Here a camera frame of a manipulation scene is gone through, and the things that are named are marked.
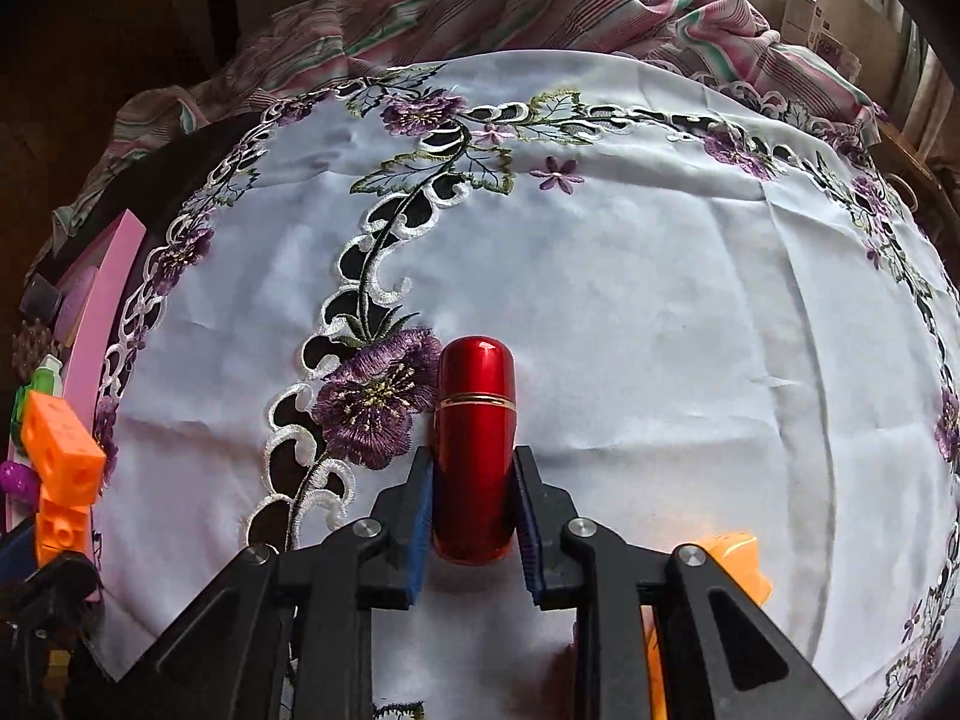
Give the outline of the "magenta perforated funnel toy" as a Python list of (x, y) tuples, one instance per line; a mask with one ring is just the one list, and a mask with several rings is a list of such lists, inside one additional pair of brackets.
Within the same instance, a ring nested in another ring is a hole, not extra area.
[(36, 509), (41, 480), (29, 465), (16, 460), (5, 460), (0, 465), (0, 486), (11, 500), (18, 504)]

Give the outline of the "red metal cylinder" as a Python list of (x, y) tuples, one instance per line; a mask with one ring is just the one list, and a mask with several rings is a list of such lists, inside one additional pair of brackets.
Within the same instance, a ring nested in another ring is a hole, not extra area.
[(449, 343), (433, 424), (433, 543), (446, 561), (485, 566), (508, 550), (516, 427), (511, 351), (488, 337)]

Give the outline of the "orange building block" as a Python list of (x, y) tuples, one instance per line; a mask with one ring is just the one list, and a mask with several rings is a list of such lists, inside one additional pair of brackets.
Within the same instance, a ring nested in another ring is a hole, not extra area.
[(21, 442), (39, 475), (36, 556), (44, 567), (60, 553), (91, 556), (91, 509), (103, 483), (106, 454), (62, 397), (29, 390)]

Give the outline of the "green toy camera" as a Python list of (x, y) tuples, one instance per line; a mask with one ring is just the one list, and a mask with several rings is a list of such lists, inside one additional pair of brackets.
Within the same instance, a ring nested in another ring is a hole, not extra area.
[(10, 422), (11, 440), (13, 440), (16, 449), (23, 449), (21, 427), (23, 427), (23, 415), (25, 414), (26, 398), (28, 398), (29, 392), (41, 392), (41, 394), (60, 397), (64, 393), (62, 367), (64, 365), (59, 358), (45, 355), (44, 359), (39, 362), (39, 366), (29, 376), (28, 382), (16, 390)]

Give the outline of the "orange plastic scoop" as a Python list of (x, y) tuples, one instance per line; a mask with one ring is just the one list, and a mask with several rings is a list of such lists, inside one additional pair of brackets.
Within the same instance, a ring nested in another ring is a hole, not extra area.
[[(760, 571), (760, 542), (753, 533), (723, 533), (700, 541), (698, 546), (729, 575), (727, 585), (737, 587), (737, 595), (742, 600), (750, 601), (750, 605), (757, 608), (765, 605), (773, 593), (773, 583)], [(747, 619), (743, 619), (739, 606), (731, 605), (731, 600), (732, 596), (727, 590), (715, 592), (709, 597), (718, 632), (727, 634), (739, 629), (750, 631)], [(656, 619), (649, 610), (643, 613), (643, 619), (652, 717), (667, 718)]]

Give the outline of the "brown gold hair claw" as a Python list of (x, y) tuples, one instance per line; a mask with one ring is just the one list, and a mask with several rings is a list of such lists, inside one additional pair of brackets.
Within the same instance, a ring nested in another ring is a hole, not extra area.
[(11, 367), (18, 382), (29, 382), (47, 356), (64, 359), (64, 347), (53, 336), (52, 328), (39, 319), (23, 320), (11, 339)]

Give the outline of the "pink shallow cardboard box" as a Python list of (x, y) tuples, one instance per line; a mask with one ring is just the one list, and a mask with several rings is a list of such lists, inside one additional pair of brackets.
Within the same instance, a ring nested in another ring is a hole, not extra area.
[(55, 286), (65, 294), (60, 322), (67, 349), (60, 356), (57, 394), (70, 403), (86, 429), (93, 427), (104, 356), (119, 302), (145, 225), (124, 211), (76, 257)]

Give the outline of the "grey capped black bottle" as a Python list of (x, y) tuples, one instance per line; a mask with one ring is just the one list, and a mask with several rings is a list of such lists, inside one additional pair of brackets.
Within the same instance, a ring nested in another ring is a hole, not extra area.
[(47, 281), (43, 275), (34, 273), (25, 286), (20, 299), (21, 316), (30, 322), (41, 322), (52, 327), (64, 304), (64, 291)]

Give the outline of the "white embroidered floral tablecloth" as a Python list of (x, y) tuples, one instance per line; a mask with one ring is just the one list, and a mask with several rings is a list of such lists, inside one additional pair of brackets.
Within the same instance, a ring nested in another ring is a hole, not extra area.
[(149, 234), (104, 361), (94, 522), (132, 667), (226, 562), (409, 471), (444, 344), (631, 543), (758, 539), (766, 611), (857, 718), (958, 642), (958, 293), (855, 146), (581, 52), (391, 68), (269, 107)]

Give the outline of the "wooden bedside table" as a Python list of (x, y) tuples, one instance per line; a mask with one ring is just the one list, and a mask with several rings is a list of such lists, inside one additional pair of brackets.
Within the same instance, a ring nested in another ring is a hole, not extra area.
[(898, 128), (880, 121), (878, 132), (880, 143), (872, 154), (882, 176), (900, 193), (914, 217), (926, 225), (931, 238), (958, 238), (958, 206), (939, 177)]

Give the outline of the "pink striped bed sheet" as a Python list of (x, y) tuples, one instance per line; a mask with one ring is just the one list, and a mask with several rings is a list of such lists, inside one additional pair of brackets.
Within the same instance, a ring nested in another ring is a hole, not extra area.
[(882, 109), (822, 57), (788, 44), (750, 0), (308, 0), (272, 16), (205, 82), (133, 96), (44, 254), (75, 238), (114, 177), (172, 140), (373, 67), (497, 50), (631, 55), (827, 142), (850, 161)]

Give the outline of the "white box on nightstand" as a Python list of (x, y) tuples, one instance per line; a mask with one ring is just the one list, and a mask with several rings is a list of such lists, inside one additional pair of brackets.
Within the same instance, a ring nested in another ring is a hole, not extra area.
[(814, 50), (823, 28), (822, 0), (784, 0), (781, 37)]

